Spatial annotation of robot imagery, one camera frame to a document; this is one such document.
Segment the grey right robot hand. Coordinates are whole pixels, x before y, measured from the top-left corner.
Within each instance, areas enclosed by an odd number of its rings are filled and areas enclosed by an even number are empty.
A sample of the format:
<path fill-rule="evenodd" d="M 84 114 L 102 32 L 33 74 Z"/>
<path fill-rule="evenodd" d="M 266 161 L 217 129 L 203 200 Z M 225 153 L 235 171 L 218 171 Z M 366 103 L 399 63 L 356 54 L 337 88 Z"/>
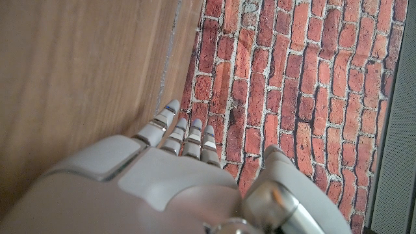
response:
<path fill-rule="evenodd" d="M 2 233 L 350 233 L 340 210 L 276 145 L 241 194 L 215 133 L 172 100 L 136 135 L 114 135 L 44 173 Z"/>

